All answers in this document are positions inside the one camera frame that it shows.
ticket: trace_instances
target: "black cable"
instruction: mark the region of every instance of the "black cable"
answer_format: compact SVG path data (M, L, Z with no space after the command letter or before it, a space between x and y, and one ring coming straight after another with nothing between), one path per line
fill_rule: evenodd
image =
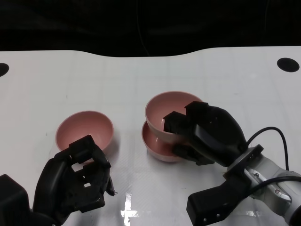
M139 10L138 10L138 9L139 9L139 8L138 8L138 0L136 0L136 19L137 19L137 28L138 28L139 38L140 38L140 42L141 42L141 44L142 44L142 46L143 46L143 48L144 48L144 50L145 50L145 52L146 52L146 55L147 55L148 57L150 57L150 54L149 54L149 52L147 51L147 48L145 47L144 42L143 42L143 39L142 39L142 35L141 35L141 31L140 31L140 25L139 25L139 16L138 16Z
M275 130L277 131L281 138L282 138L282 141L283 141L283 146L284 146L284 155L285 155L285 169L286 170L289 170L288 168L288 152L287 152L287 145L286 145L286 140L285 140L285 137L283 135L283 133L281 132L280 129L276 128L276 127L266 127L266 128L263 128L261 130L259 130L257 133L255 133L253 136L251 136L251 138L248 140L247 142L247 145L249 146L250 143L261 133L263 133L264 131L267 131L267 130Z
M301 182L301 177L286 176L286 177L272 178L272 179L263 181L260 184L256 185L255 187L253 187L251 190L249 190L246 193L244 198L252 195L253 193L257 192L258 190L264 188L265 186L268 186L268 185L276 183L276 182L284 182L284 181L298 181L298 182Z

